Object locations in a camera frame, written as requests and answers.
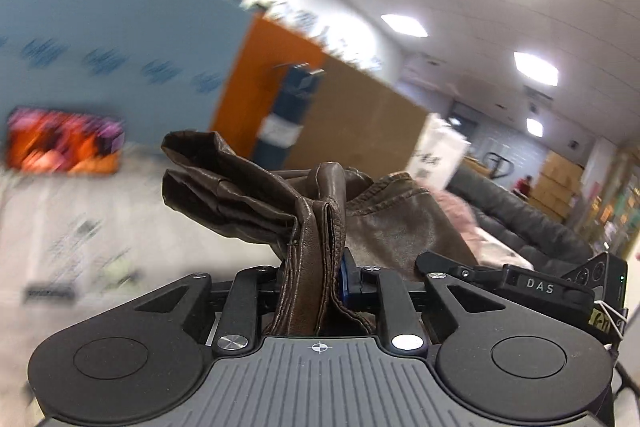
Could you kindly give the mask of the brown leather garment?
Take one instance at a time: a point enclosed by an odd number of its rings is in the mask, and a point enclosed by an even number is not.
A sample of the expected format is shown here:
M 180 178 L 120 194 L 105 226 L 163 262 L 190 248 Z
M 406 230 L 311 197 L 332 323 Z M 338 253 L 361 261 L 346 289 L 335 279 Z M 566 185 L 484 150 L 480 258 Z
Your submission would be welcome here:
M 236 155 L 216 132 L 176 131 L 162 149 L 175 164 L 163 199 L 199 225 L 246 243 L 266 244 L 282 262 L 276 336 L 369 334 L 337 291 L 344 251 L 415 281 L 425 251 L 461 263 L 476 259 L 434 194 L 398 172 L 372 179 L 338 162 L 268 171 Z

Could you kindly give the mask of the pink mattress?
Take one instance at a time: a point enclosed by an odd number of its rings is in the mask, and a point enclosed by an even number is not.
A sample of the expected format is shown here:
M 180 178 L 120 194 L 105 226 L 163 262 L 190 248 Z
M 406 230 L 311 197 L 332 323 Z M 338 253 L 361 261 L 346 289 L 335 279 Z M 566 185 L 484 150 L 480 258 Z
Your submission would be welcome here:
M 503 265 L 516 265 L 526 270 L 534 269 L 534 266 L 524 257 L 481 228 L 466 234 L 464 240 L 477 263 L 483 267 L 500 269 Z

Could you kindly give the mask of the black leather sofa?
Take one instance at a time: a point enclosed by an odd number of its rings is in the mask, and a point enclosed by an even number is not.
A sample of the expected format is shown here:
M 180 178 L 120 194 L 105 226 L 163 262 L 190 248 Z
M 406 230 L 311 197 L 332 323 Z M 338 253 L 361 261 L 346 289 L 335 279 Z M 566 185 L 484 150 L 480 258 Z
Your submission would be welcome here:
M 470 205 L 481 229 L 539 272 L 560 277 L 593 257 L 591 247 L 573 230 L 468 166 L 458 168 L 447 191 Z

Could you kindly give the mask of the pink knitted sweater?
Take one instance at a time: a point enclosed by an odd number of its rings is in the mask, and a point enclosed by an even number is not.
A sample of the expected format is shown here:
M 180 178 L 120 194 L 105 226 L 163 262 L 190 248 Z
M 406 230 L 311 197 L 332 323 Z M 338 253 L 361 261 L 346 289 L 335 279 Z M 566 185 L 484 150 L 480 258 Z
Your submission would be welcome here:
M 471 207 L 462 198 L 447 191 L 432 191 L 432 196 L 474 258 L 477 258 L 482 250 L 482 239 L 477 233 L 477 222 Z

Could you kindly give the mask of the stacked cardboard boxes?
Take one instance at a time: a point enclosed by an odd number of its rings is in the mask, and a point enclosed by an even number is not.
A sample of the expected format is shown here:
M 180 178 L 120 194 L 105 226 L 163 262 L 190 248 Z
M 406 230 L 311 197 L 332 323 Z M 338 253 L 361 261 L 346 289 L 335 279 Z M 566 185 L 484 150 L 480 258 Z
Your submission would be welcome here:
M 563 156 L 549 152 L 528 203 L 554 221 L 563 222 L 582 193 L 584 169 Z

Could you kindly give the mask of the white shopping bag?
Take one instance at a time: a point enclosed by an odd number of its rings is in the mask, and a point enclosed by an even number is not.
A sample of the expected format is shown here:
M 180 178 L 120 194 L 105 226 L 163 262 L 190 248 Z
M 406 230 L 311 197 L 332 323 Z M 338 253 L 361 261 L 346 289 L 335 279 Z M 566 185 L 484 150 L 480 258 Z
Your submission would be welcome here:
M 462 163 L 471 143 L 437 113 L 429 113 L 406 171 L 418 182 L 443 190 Z

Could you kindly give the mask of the dark blue thermos bottle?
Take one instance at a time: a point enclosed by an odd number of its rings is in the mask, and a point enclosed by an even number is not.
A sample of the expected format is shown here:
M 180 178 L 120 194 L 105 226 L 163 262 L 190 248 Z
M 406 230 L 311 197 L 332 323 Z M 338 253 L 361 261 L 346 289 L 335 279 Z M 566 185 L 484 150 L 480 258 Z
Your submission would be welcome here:
M 307 63 L 288 64 L 280 90 L 256 134 L 252 161 L 267 170 L 280 169 L 303 130 L 324 70 Z

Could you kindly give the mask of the orange board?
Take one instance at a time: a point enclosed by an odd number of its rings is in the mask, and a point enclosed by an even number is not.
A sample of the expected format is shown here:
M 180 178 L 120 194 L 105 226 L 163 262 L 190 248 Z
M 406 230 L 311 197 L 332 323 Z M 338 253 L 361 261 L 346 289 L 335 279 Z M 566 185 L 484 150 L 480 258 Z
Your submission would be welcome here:
M 317 43 L 256 16 L 247 31 L 209 129 L 235 153 L 249 158 L 262 120 L 268 116 L 288 68 L 322 65 Z

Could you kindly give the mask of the brown cardboard box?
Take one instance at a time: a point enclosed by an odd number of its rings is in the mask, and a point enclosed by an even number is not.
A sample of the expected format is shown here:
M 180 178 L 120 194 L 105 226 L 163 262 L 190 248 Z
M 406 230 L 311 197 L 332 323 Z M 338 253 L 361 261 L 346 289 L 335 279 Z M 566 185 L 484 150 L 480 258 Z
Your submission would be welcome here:
M 327 57 L 323 68 L 324 78 L 284 167 L 336 161 L 373 179 L 404 171 L 427 111 L 337 58 Z

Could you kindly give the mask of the smartphone with bright screen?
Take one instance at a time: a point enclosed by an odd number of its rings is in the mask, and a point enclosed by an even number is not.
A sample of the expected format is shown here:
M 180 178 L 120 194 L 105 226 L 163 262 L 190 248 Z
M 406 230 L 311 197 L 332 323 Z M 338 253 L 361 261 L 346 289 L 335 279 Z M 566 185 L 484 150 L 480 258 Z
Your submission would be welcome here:
M 119 169 L 126 136 L 117 119 L 17 107 L 6 125 L 6 165 L 12 169 L 91 176 L 109 176 Z

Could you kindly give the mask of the blue foam board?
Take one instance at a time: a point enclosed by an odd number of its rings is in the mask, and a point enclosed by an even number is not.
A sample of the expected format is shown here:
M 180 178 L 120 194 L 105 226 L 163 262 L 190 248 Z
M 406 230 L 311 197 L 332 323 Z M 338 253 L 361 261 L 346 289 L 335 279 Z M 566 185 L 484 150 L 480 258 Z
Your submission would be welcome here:
M 1 0 L 1 110 L 113 116 L 157 146 L 206 129 L 252 18 L 226 0 Z

